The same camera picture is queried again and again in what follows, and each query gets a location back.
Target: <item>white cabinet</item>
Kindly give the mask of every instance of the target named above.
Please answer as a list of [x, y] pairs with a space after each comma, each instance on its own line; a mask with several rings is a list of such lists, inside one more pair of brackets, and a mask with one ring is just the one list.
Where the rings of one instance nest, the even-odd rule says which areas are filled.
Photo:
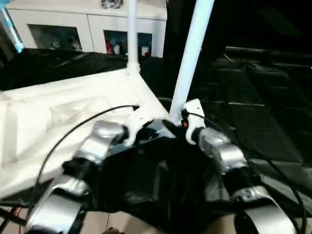
[[94, 51], [86, 14], [10, 9], [26, 48]]
[[[101, 8], [101, 0], [12, 0], [6, 5], [26, 48], [127, 53], [128, 2]], [[162, 57], [166, 0], [137, 0], [138, 54]]]

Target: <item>silver metal part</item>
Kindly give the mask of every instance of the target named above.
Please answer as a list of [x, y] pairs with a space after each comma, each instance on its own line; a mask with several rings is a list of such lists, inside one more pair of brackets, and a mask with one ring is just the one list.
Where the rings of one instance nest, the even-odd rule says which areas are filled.
[[74, 157], [85, 158], [95, 164], [101, 164], [109, 149], [124, 136], [122, 125], [114, 122], [97, 121], [91, 134], [83, 141]]
[[247, 166], [247, 161], [243, 152], [236, 145], [222, 145], [215, 148], [213, 151], [221, 173], [226, 173], [233, 168]]
[[287, 215], [277, 206], [269, 205], [246, 210], [259, 234], [295, 234]]
[[273, 198], [271, 198], [268, 191], [263, 186], [254, 186], [250, 188], [243, 188], [243, 189], [237, 190], [232, 195], [232, 199], [235, 200], [237, 198], [240, 198], [245, 202], [258, 200], [261, 198], [267, 198], [275, 203]]
[[213, 158], [222, 174], [233, 168], [245, 167], [246, 158], [236, 145], [223, 133], [205, 128], [199, 133], [199, 147], [205, 155]]
[[214, 148], [230, 143], [231, 141], [226, 135], [212, 128], [205, 128], [199, 133], [199, 147], [208, 156], [213, 156]]
[[49, 233], [68, 234], [77, 215], [81, 203], [59, 195], [51, 195], [30, 216], [25, 232], [33, 229], [49, 230]]
[[60, 175], [50, 185], [50, 193], [55, 189], [63, 189], [75, 196], [82, 196], [89, 191], [89, 186], [83, 181], [69, 175]]

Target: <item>white platform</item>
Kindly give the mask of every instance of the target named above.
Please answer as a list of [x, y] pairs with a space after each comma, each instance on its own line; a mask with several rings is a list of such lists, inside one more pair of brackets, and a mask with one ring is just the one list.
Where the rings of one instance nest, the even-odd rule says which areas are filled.
[[[73, 126], [111, 107], [145, 106], [154, 118], [168, 118], [140, 75], [117, 70], [10, 90], [0, 95], [0, 198], [34, 184], [53, 145]], [[98, 119], [122, 123], [132, 112], [119, 109]], [[42, 180], [54, 177], [92, 128], [94, 121], [73, 132], [57, 148]]]

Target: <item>robotic arm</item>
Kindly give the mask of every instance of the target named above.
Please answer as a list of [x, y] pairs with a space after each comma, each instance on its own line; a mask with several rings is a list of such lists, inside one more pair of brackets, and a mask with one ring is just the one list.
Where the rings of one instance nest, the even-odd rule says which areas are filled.
[[[187, 112], [203, 116], [198, 100], [188, 102]], [[25, 233], [76, 234], [80, 232], [86, 215], [86, 199], [92, 192], [96, 171], [109, 155], [109, 150], [119, 143], [130, 146], [142, 125], [151, 120], [135, 119], [132, 124], [98, 121], [91, 134], [82, 142], [73, 159], [63, 164], [63, 173], [54, 179], [45, 194], [27, 218]], [[247, 164], [247, 160], [236, 145], [225, 134], [206, 128], [204, 121], [188, 115], [186, 139], [197, 144], [210, 157], [221, 174], [230, 198], [251, 204], [242, 211], [259, 234], [296, 233], [295, 227], [276, 201], [261, 184], [261, 178]]]
[[[185, 109], [204, 116], [198, 99], [186, 103]], [[187, 122], [187, 141], [197, 144], [214, 161], [230, 198], [253, 204], [252, 208], [242, 212], [256, 231], [259, 234], [296, 233], [291, 220], [262, 186], [260, 176], [248, 166], [241, 149], [231, 144], [225, 134], [205, 128], [203, 119], [189, 115]]]
[[90, 194], [97, 170], [109, 149], [128, 138], [126, 126], [97, 121], [73, 159], [63, 164], [56, 177], [31, 211], [25, 233], [77, 234], [86, 215], [84, 203]]

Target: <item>white pole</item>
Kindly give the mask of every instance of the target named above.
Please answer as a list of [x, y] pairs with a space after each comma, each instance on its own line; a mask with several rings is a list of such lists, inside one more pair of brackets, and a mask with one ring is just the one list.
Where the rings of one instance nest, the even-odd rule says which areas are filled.
[[137, 61], [137, 0], [129, 0], [128, 14], [128, 74], [140, 72]]
[[169, 113], [170, 120], [177, 125], [180, 124], [180, 113], [189, 94], [214, 1], [215, 0], [197, 0], [195, 4]]

